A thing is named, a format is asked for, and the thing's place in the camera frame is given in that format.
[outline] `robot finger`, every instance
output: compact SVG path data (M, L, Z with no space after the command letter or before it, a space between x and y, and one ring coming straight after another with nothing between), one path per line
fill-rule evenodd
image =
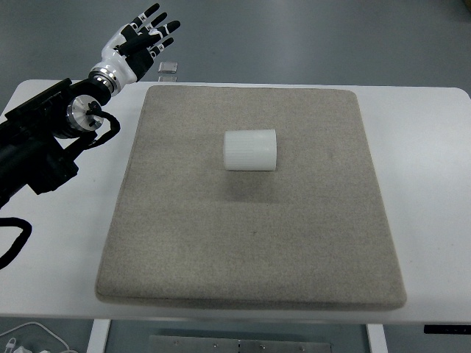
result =
M160 22L162 22L166 18L167 18L167 13L161 13L159 16L155 18L155 20L153 20L150 24L147 24L146 26L144 26L144 28L141 29L139 32L140 33L149 32L151 29L154 29L155 26L157 26Z
M164 26L153 28L147 33L142 33L141 35L128 40L126 43L117 46L116 50L121 55L130 56L142 49L153 46L158 41L164 39L167 35L176 30L178 27L180 27L179 21L169 22Z
M155 60L155 58L170 44L174 42L174 38L169 38L163 41L161 44L158 44L157 46L149 49L150 56L152 59Z
M153 13L157 12L159 7L159 4L153 4L149 9L141 13L138 17L134 18L134 20L132 20L130 23L130 26L137 32L139 27L142 26L142 23L145 22L145 20Z

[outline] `foam cylinder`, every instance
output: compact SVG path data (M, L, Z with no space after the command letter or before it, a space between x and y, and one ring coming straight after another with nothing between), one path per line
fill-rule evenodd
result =
M224 167L228 171L274 171L277 167L276 131L226 131Z

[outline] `metal plate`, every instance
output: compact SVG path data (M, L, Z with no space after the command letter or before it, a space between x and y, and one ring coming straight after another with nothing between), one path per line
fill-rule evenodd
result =
M241 340L239 353L331 353L329 343Z
M176 82L176 76L159 76L159 82Z
M150 336L151 353L331 353L329 343Z
M178 63L173 61L163 61L159 65L159 72L163 74L175 74Z
M149 353L238 353L238 340L150 336Z

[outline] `white robotic hand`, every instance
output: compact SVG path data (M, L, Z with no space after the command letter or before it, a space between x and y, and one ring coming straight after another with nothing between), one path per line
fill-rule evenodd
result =
M91 69L89 77L102 82L112 96L121 92L125 85L139 81L156 56L173 43L173 38L158 43L180 27L179 21L172 21L155 28L167 17L166 13L144 26L159 7L159 4L152 5L130 24L120 28L103 48L102 61Z

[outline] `white cable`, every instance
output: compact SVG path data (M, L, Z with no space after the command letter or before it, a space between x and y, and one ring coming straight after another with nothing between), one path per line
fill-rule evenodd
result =
M20 329L22 327L25 327L25 326L28 326L28 325L37 325L39 326L41 329L44 329L46 332L48 332L52 337L56 338L59 342L61 342L61 344L63 344L65 346L65 348L67 350L65 350L64 352L61 352L61 353L78 353L77 351L74 351L73 349L71 349L68 344L62 339L60 338L59 336L57 336L55 333L53 333L50 329L48 329L47 327L45 327L44 325L40 324L39 322L35 322L35 321L30 321L30 322L26 322L25 324L22 324L20 326L17 326L17 327L13 327L12 329L9 329L8 331L5 331L3 333L0 333L0 337L1 336L5 336L5 335L8 335L9 333L13 332L13 331L16 331L17 329Z

